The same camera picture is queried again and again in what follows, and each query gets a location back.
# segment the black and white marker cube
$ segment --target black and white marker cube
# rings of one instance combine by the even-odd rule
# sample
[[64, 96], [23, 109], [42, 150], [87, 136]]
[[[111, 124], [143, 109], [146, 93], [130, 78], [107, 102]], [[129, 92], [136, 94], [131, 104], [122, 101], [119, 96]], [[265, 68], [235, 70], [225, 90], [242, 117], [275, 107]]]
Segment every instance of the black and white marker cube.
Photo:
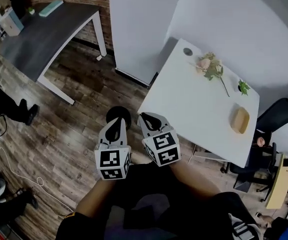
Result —
[[130, 147], [95, 150], [95, 159], [103, 180], [124, 179], [130, 165]]
[[158, 165], [165, 166], [181, 159], [175, 130], [143, 139], [147, 154]]

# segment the chair wheel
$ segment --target chair wheel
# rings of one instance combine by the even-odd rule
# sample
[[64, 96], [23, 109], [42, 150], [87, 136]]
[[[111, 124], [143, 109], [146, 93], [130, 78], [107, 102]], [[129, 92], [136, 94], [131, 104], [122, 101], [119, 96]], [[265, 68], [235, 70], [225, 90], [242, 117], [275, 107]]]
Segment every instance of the chair wheel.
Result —
[[132, 117], [128, 109], [123, 106], [112, 107], [106, 114], [106, 122], [109, 123], [118, 117], [125, 120], [126, 130], [128, 130], [132, 124]]

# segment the desk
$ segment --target desk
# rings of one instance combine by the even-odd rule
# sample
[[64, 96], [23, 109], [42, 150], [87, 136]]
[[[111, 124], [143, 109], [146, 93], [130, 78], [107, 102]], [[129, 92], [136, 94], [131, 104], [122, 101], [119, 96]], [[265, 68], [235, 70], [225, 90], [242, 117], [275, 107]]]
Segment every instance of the desk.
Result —
[[[183, 53], [190, 48], [192, 56]], [[153, 112], [165, 116], [177, 134], [240, 167], [245, 167], [255, 132], [259, 95], [238, 91], [239, 77], [224, 66], [223, 80], [208, 81], [194, 67], [203, 52], [180, 39], [161, 69], [138, 113]], [[244, 134], [230, 127], [238, 106], [244, 107], [250, 121]]]
[[267, 209], [280, 209], [288, 192], [288, 166], [284, 166], [285, 155], [280, 159], [274, 185], [266, 204]]
[[44, 74], [68, 42], [91, 20], [102, 56], [106, 47], [100, 24], [98, 6], [65, 2], [47, 17], [38, 13], [47, 6], [34, 6], [34, 15], [25, 15], [21, 20], [24, 29], [18, 36], [7, 36], [0, 44], [0, 54], [19, 71], [70, 104], [74, 100], [45, 78]]

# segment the flower stem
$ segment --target flower stem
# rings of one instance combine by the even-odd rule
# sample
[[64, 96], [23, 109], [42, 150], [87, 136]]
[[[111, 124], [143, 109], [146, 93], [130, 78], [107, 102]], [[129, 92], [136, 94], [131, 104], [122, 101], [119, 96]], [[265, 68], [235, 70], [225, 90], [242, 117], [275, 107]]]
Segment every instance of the flower stem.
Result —
[[222, 82], [223, 86], [225, 87], [225, 90], [226, 90], [228, 97], [230, 97], [222, 77], [219, 77], [219, 78], [220, 78], [220, 81]]

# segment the dark gray table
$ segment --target dark gray table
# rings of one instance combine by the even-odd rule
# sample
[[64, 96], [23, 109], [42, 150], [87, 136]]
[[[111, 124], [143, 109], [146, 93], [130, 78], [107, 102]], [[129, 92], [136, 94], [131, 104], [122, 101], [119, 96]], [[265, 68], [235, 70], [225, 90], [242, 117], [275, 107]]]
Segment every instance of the dark gray table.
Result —
[[33, 81], [39, 81], [70, 104], [74, 100], [44, 77], [45, 72], [68, 42], [91, 20], [102, 56], [106, 47], [99, 18], [99, 7], [64, 3], [47, 17], [38, 13], [47, 6], [34, 6], [35, 14], [21, 20], [24, 29], [18, 36], [7, 36], [0, 44], [0, 54]]

